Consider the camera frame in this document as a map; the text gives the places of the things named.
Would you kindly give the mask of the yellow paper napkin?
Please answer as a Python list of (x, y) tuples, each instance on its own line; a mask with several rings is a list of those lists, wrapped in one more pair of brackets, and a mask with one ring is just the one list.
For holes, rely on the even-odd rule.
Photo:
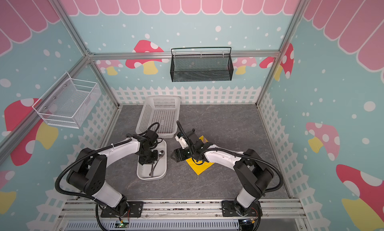
[(198, 176), (214, 164), (212, 162), (196, 161), (193, 158), (187, 159), (186, 162)]

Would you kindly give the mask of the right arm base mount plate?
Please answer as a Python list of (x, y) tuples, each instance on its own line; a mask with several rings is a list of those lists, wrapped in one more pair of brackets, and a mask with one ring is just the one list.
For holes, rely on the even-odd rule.
[(222, 201), (223, 217), (262, 217), (263, 212), (259, 201), (253, 201), (248, 208), (241, 206), (236, 200)]

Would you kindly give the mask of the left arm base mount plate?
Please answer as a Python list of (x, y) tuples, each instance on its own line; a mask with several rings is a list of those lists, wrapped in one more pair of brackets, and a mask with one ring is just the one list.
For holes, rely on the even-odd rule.
[(102, 212), (102, 218), (140, 218), (143, 211), (144, 202), (123, 201), (115, 208), (106, 206)]

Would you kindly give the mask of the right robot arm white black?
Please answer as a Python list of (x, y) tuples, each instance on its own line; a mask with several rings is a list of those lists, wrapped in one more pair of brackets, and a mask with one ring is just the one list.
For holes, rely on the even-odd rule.
[(279, 190), (284, 184), (282, 173), (271, 163), (263, 160), (255, 150), (232, 151), (211, 142), (203, 142), (192, 129), (185, 132), (181, 123), (177, 141), (180, 148), (173, 151), (171, 159), (176, 162), (191, 160), (195, 165), (219, 164), (233, 170), (241, 182), (242, 189), (234, 199), (234, 209), (240, 216), (246, 216), (255, 208), (266, 193)]

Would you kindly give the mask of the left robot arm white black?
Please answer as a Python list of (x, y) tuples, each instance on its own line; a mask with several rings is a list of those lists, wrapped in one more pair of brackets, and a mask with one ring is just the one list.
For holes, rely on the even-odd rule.
[(58, 193), (75, 196), (76, 193), (61, 188), (62, 178), (67, 177), (67, 183), (78, 189), (83, 197), (97, 203), (106, 209), (107, 213), (122, 217), (126, 215), (130, 206), (127, 198), (113, 189), (105, 180), (107, 167), (112, 163), (135, 154), (139, 157), (140, 165), (153, 164), (157, 161), (159, 151), (158, 122), (150, 125), (146, 131), (127, 138), (121, 142), (93, 150), (84, 148), (75, 162), (65, 168), (56, 179), (55, 189)]

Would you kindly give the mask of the silver spoon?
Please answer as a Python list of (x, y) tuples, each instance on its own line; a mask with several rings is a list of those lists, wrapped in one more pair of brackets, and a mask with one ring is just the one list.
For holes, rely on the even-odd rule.
[(156, 168), (158, 162), (160, 161), (160, 159), (161, 159), (162, 157), (164, 157), (164, 155), (165, 155), (165, 152), (164, 152), (163, 150), (159, 151), (159, 153), (158, 153), (158, 159), (157, 159), (157, 161), (155, 162), (154, 170), (155, 170), (155, 168)]

